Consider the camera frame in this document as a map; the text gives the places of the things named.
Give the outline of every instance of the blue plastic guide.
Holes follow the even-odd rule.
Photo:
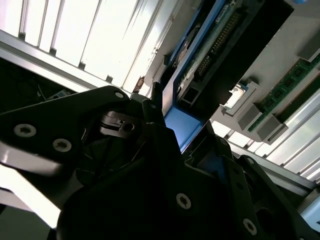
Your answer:
[[[182,77],[184,70],[186,69],[189,61],[192,59],[202,40],[204,39],[206,33],[210,29],[211,25],[217,18],[220,10],[225,5],[225,0],[216,0],[211,11],[203,22],[199,32],[195,36],[193,42],[191,43],[185,57],[180,62],[176,71],[173,73],[171,79],[163,90],[163,113],[165,124],[168,128],[173,129],[177,141],[179,143],[180,150],[183,152],[192,139],[201,130],[205,122],[196,119],[176,106],[176,92],[178,88],[179,79]],[[189,25],[186,32],[190,30],[193,22]],[[180,44],[174,50],[177,53],[186,38],[187,33],[183,35]]]

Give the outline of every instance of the silver surface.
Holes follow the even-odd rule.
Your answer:
[[[62,164],[0,142],[0,164],[42,176],[53,176]]]
[[[58,138],[53,141],[53,148],[61,153],[69,152],[72,148],[72,144],[67,139]]]
[[[32,212],[32,210],[14,193],[3,188],[0,188],[0,204]]]
[[[254,223],[248,219],[248,218],[245,218],[243,219],[243,225],[245,227],[245,229],[252,235],[252,236],[255,236],[257,235],[258,231],[257,231],[257,228],[256,226],[254,225]]]
[[[184,210],[189,210],[191,208],[191,201],[187,195],[184,193],[178,193],[175,196],[176,202],[179,204],[181,208]]]
[[[37,129],[34,126],[26,123],[18,124],[14,127],[13,131],[15,135],[22,138],[30,138],[36,135],[37,133]]]

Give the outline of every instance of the screw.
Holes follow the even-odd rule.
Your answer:
[[[15,135],[22,138],[30,138],[36,135],[37,133],[37,129],[34,126],[26,123],[18,124],[14,127],[13,131]]]
[[[243,225],[245,229],[247,229],[247,231],[251,233],[251,235],[253,236],[257,235],[257,232],[258,232],[257,228],[250,219],[248,218],[243,219]]]
[[[58,138],[54,140],[52,145],[56,151],[61,153],[66,153],[70,151],[72,147],[71,142],[63,138]]]
[[[248,163],[251,164],[251,165],[254,165],[254,164],[255,164],[255,162],[254,162],[251,158],[247,158],[246,160],[247,160]]]
[[[183,193],[178,193],[175,197],[176,202],[179,204],[180,207],[182,207],[185,210],[188,210],[191,208],[191,201],[187,197],[187,195]]]
[[[123,95],[121,92],[116,91],[114,94],[115,94],[118,98],[121,98],[121,99],[124,98],[124,95]]]
[[[223,145],[228,145],[227,141],[224,140],[223,138],[220,138],[220,142],[221,142]]]

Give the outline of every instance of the green circuit board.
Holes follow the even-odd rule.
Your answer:
[[[320,54],[312,62],[300,58],[270,93],[257,104],[262,115],[249,127],[248,131],[252,132],[319,62]]]

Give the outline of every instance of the white panel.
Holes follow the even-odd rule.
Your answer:
[[[309,142],[319,134],[320,111],[307,123],[293,133],[280,147],[277,147],[267,159],[280,165],[290,161],[308,147]]]
[[[320,156],[317,158],[317,160],[315,160],[312,164],[310,164],[304,169],[304,171],[301,173],[301,177],[306,178],[319,168],[320,168]]]
[[[253,152],[253,153],[254,153],[262,144],[263,144],[263,142],[257,142],[257,141],[255,141],[254,143],[251,144],[250,147],[248,147],[248,150],[249,150],[250,152]]]
[[[169,30],[172,20],[173,11],[178,0],[164,0],[153,20],[152,27],[148,33],[148,36],[140,50],[140,53],[135,60],[131,71],[129,72],[123,88],[128,92],[132,92],[140,77],[146,75],[147,70],[157,54],[167,31]]]
[[[137,15],[131,19],[123,40],[118,45],[118,53],[114,59],[117,64],[111,74],[112,84],[118,87],[123,86],[145,34],[149,30],[158,2],[159,0],[144,0]]]
[[[13,192],[51,228],[57,227],[60,209],[19,172],[0,164],[0,187]]]
[[[28,0],[25,19],[25,41],[38,46],[45,14],[46,0]]]
[[[237,144],[240,147],[244,147],[251,139],[241,133],[235,131],[228,139],[229,142]]]
[[[140,91],[139,91],[139,94],[147,97],[147,94],[148,94],[148,92],[149,92],[149,89],[150,89],[150,87],[149,87],[147,84],[144,83],[144,84],[142,85]]]
[[[22,0],[0,0],[0,29],[15,37],[19,34]]]
[[[40,49],[49,52],[53,40],[61,0],[48,0],[45,13]]]
[[[65,0],[53,46],[58,58],[72,65],[79,65],[98,2],[98,0]]]
[[[103,0],[84,50],[85,70],[106,79],[121,71],[119,54],[136,0]]]
[[[300,172],[320,156],[320,138],[306,147],[284,167],[294,173]]]
[[[225,125],[222,125],[220,122],[217,121],[212,122],[212,128],[214,130],[214,133],[222,138],[224,138],[231,131],[230,128],[228,128]]]

